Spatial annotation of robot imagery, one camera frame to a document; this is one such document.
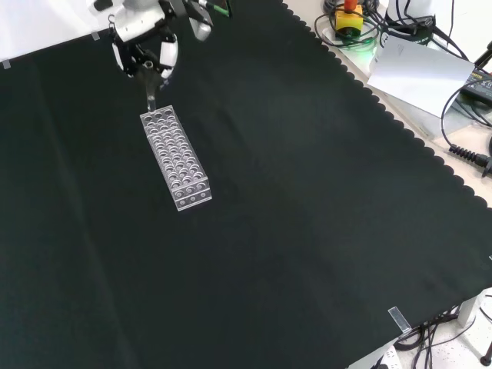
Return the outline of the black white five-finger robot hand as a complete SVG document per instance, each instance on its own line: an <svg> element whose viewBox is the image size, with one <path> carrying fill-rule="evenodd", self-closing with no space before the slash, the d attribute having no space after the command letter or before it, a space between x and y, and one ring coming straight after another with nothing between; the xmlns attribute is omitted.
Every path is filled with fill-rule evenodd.
<svg viewBox="0 0 492 369"><path fill-rule="evenodd" d="M171 22L186 17L194 36L204 41L211 33L209 1L124 1L111 23L112 48L119 68L130 78L150 63L157 86L165 85L178 61L178 36Z"/></svg>

